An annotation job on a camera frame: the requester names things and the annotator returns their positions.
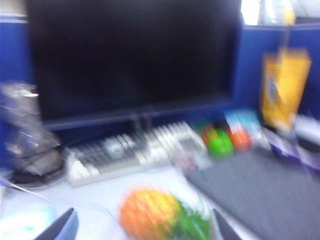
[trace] computer monitor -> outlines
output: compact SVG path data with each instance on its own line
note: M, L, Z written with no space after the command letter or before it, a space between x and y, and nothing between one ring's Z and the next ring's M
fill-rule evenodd
M240 0L26 2L46 126L176 111L230 93Z

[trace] white desk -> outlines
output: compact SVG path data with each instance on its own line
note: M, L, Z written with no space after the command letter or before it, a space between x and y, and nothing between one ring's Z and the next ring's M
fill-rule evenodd
M0 217L11 216L47 205L55 209L56 217L58 217L68 208L73 207L79 217L77 240L126 240L128 238L118 227L116 221L108 215L107 210L117 219L119 206L126 193L133 187L141 186L167 190L191 206L199 205L197 190L190 186L173 167L166 166L78 187L71 187L64 180L54 186L34 191L52 202L63 204L51 204L26 192L7 189L2 194ZM242 239L258 239L214 202L205 196L202 197L211 208L216 208L222 213ZM103 206L107 210L92 210L94 206L99 206L99 208Z

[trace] pineapple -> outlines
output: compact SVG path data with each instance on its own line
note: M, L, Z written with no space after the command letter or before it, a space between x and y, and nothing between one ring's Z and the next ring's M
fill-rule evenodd
M172 194L155 189L136 189L120 209L120 225L140 240L167 240L174 237L210 240L209 221Z

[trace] gray mouse pad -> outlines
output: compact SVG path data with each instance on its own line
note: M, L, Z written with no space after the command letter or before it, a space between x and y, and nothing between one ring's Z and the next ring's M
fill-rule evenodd
M320 173L299 163L252 150L187 179L262 239L320 239Z

